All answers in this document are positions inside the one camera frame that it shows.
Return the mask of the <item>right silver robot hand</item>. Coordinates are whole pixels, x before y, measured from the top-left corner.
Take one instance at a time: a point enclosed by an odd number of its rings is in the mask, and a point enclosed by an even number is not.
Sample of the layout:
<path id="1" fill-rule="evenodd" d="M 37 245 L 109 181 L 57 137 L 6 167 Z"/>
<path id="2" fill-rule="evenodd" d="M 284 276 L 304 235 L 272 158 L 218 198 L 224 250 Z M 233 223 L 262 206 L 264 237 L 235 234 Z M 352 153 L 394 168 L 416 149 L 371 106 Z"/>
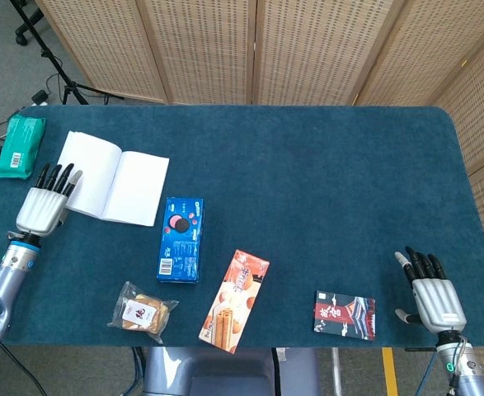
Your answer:
<path id="1" fill-rule="evenodd" d="M 407 324 L 422 324 L 433 334 L 461 332 L 467 319 L 454 285 L 447 279 L 439 259 L 408 246 L 405 249 L 409 257 L 401 252 L 394 252 L 394 257 L 411 286 L 418 313 L 396 309 L 397 317 Z"/>

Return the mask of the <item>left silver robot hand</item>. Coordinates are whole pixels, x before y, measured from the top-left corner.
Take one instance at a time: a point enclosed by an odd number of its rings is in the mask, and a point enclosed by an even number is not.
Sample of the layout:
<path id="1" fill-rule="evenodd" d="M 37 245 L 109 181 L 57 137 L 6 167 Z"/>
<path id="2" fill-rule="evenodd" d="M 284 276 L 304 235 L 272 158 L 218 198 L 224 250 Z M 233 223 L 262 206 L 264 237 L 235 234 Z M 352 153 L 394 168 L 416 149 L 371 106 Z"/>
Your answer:
<path id="1" fill-rule="evenodd" d="M 82 177 L 82 170 L 73 173 L 73 167 L 46 163 L 41 169 L 16 217 L 23 238 L 47 237 L 63 222 L 66 204 Z"/>

